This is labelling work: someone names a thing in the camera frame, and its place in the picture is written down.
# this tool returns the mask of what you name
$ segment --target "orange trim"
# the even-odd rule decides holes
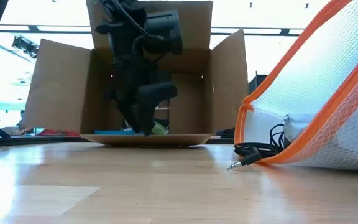
[[[234,133],[234,142],[236,144],[244,142],[244,125],[247,112],[244,105],[250,105],[253,100],[256,100],[258,97],[260,97],[277,78],[278,74],[282,71],[284,66],[297,53],[300,47],[309,39],[309,37],[350,2],[351,0],[332,0],[326,6],[324,6],[323,9],[320,10],[320,12],[316,15],[316,17],[314,17],[314,19],[309,23],[308,27],[302,32],[299,38],[297,38],[295,43],[290,47],[279,63],[270,72],[270,75],[265,78],[265,80],[254,92],[252,92],[242,101],[243,106],[241,106],[239,109],[236,130]]]
[[[285,160],[291,159],[295,154],[300,152],[306,144],[315,136],[318,130],[323,127],[325,122],[331,117],[335,112],[338,106],[344,101],[348,94],[358,83],[358,65],[352,71],[352,73],[345,79],[344,83],[339,87],[339,89],[333,94],[333,96],[328,100],[328,102],[323,106],[319,111],[316,117],[312,120],[309,126],[305,129],[303,134],[301,134],[297,140],[290,144],[284,151],[272,156],[269,158],[262,159],[260,162],[266,163],[279,163]],[[350,117],[350,114],[344,114],[346,119]]]

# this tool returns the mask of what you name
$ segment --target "ceiling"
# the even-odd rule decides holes
[[[261,28],[303,29],[328,1],[214,0],[212,26],[250,27],[253,28],[253,33],[263,33],[264,30]],[[84,26],[85,30],[90,29],[85,2],[85,0],[56,0],[56,2],[9,0],[1,24],[25,26],[0,27],[0,109],[24,109],[34,70],[35,60],[11,46],[15,35],[21,35],[37,45],[41,39],[48,39],[88,49],[93,48],[91,34],[70,34],[73,26]],[[45,25],[48,26],[46,31],[64,31],[64,34],[20,33],[21,30],[28,30],[26,25]],[[2,32],[7,28],[16,31],[14,33]],[[225,35],[211,36],[211,48],[224,38],[226,38]],[[256,72],[268,74],[294,43],[296,37],[250,35],[245,36],[244,40],[248,79],[251,80]]]

